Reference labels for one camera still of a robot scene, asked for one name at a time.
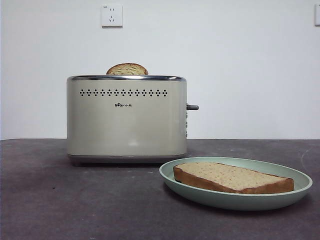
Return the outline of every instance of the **dark countertop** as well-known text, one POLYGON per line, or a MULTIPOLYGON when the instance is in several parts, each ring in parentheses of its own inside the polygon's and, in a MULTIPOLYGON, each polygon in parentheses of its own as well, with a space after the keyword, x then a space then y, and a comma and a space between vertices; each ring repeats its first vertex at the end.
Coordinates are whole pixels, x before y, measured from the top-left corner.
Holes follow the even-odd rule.
POLYGON ((188 140, 188 157, 254 159, 312 178, 303 199, 269 211, 187 200, 164 184, 161 164, 74 167, 65 139, 0 143, 2 240, 319 239, 320 140, 188 140))

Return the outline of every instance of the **toaster vent hole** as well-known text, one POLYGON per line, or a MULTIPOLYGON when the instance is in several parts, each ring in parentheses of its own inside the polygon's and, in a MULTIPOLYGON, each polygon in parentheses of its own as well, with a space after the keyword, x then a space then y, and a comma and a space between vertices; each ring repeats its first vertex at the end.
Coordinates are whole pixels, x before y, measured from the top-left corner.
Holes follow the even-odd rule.
POLYGON ((126 96, 126 95, 129 95, 130 97, 131 96, 134 96, 136 95, 137 97, 139 95, 142 95, 143 97, 149 95, 149 97, 152 97, 153 95, 157 96, 157 97, 160 97, 161 95, 166 97, 168 95, 168 90, 167 89, 164 89, 164 90, 160 90, 160 89, 157 89, 157 90, 152 90, 152 89, 141 89, 139 91, 139 89, 114 89, 114 91, 112 91, 112 89, 108 89, 108 90, 104 90, 104 89, 81 89, 81 91, 79 91, 79 94, 81 96, 90 96, 90 95, 93 95, 93 96, 126 96))

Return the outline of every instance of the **brand logo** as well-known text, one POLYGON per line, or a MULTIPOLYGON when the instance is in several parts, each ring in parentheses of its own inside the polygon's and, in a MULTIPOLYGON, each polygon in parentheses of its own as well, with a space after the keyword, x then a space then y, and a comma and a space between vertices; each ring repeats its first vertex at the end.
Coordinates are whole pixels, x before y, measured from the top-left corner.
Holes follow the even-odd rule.
POLYGON ((115 107, 132 107, 131 104, 121 104, 120 102, 114 104, 115 107))

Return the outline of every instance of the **bread slice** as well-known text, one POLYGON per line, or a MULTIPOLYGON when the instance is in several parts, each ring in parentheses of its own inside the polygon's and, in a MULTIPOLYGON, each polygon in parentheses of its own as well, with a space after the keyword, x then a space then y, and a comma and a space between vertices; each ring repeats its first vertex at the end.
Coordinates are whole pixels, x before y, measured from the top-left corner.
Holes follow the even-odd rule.
POLYGON ((121 63, 111 67, 107 75, 148 75, 147 69, 136 63, 121 63))
POLYGON ((215 162, 187 162, 173 167, 183 184, 236 194, 277 194, 294 190, 292 178, 215 162))

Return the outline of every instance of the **mint green plate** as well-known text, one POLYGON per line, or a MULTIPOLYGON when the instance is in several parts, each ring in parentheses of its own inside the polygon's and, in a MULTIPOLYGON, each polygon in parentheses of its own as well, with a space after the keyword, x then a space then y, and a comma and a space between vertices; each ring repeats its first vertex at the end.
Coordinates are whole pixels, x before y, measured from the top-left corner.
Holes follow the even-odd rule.
POLYGON ((164 178, 165 184, 182 197, 203 205, 230 210, 260 211, 283 208, 303 198, 312 185, 312 179, 308 175, 290 167, 233 157, 182 158, 163 164, 159 171, 164 178), (292 178, 294 190, 273 194, 242 194, 206 190, 175 181, 173 167, 178 164, 191 162, 221 163, 292 178))

